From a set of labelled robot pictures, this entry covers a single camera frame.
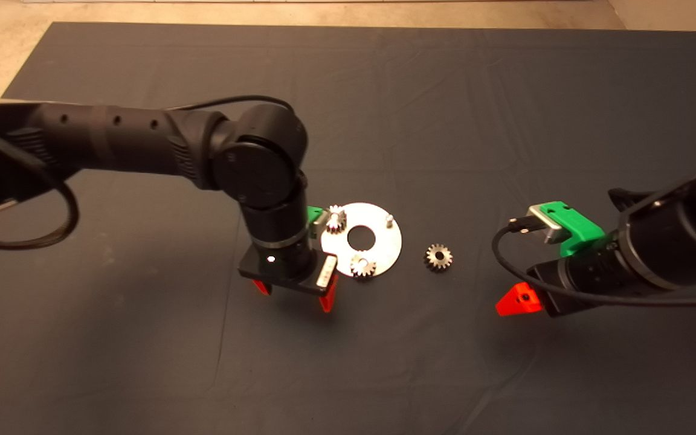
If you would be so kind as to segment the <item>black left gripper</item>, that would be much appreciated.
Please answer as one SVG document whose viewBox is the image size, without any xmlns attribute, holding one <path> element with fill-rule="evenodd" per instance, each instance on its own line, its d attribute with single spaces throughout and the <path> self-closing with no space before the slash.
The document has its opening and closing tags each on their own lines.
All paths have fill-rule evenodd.
<svg viewBox="0 0 696 435">
<path fill-rule="evenodd" d="M 263 294 L 274 287 L 314 295 L 323 313 L 331 313 L 336 300 L 339 276 L 337 256 L 312 247 L 309 239 L 284 248 L 266 248 L 252 244 L 243 255 L 238 271 Z"/>
</svg>

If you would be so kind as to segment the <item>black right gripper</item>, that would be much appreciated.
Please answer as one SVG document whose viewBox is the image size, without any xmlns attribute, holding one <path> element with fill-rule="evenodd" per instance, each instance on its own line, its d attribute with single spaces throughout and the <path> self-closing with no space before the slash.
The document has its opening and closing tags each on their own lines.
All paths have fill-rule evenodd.
<svg viewBox="0 0 696 435">
<path fill-rule="evenodd" d="M 552 286 L 597 295 L 628 295 L 630 270 L 616 242 L 596 242 L 571 256 L 533 265 L 527 274 Z M 578 313 L 597 305 L 516 283 L 495 304 L 501 317 L 543 311 L 550 317 Z"/>
</svg>

